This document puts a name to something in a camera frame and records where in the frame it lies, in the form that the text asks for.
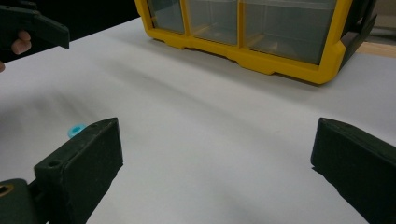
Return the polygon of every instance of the white tabletop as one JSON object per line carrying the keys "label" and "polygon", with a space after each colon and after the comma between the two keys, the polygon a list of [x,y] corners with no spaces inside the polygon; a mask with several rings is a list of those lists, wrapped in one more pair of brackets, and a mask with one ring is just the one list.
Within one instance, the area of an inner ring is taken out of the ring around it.
{"label": "white tabletop", "polygon": [[89,223],[365,223],[310,155],[320,117],[396,145],[396,60],[356,54],[315,87],[149,38],[140,19],[0,75],[0,177],[68,129],[118,117],[124,166]]}

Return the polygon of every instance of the yellow plastic organizer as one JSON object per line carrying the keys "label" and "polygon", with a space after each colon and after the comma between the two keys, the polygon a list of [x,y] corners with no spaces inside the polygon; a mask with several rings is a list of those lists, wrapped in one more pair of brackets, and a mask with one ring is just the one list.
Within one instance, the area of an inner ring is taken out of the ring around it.
{"label": "yellow plastic organizer", "polygon": [[[279,73],[317,84],[337,75],[375,20],[366,19],[371,17],[375,0],[135,3],[147,34],[169,46],[200,49],[260,73]],[[342,41],[344,36],[349,40]]]}

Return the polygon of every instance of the human hand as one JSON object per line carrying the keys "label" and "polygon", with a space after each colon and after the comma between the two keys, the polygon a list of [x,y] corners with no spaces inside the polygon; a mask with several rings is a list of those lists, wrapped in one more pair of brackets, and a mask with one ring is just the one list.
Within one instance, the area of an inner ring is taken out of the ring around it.
{"label": "human hand", "polygon": [[[12,43],[11,49],[15,54],[22,54],[32,47],[30,35],[26,31],[18,32],[18,39]],[[6,66],[0,61],[0,73],[6,69]]]}

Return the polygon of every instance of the dark background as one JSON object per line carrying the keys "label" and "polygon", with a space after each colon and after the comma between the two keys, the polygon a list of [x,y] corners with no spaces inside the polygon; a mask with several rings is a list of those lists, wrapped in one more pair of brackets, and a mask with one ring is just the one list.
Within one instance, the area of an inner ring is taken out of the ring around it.
{"label": "dark background", "polygon": [[[38,11],[69,28],[70,40],[105,30],[139,17],[134,0],[35,0]],[[0,0],[0,5],[15,7],[18,0]],[[53,48],[52,44],[32,36],[32,48],[22,55],[0,50],[0,61],[10,62]]]}

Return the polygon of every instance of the teal plastic piece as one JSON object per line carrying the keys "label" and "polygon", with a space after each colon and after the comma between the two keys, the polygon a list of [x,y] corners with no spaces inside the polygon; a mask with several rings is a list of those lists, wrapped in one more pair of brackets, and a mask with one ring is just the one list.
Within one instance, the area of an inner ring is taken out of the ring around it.
{"label": "teal plastic piece", "polygon": [[80,133],[82,130],[84,130],[87,126],[85,124],[77,124],[69,129],[69,132],[67,132],[67,135],[69,138],[72,138],[76,136],[78,133]]}

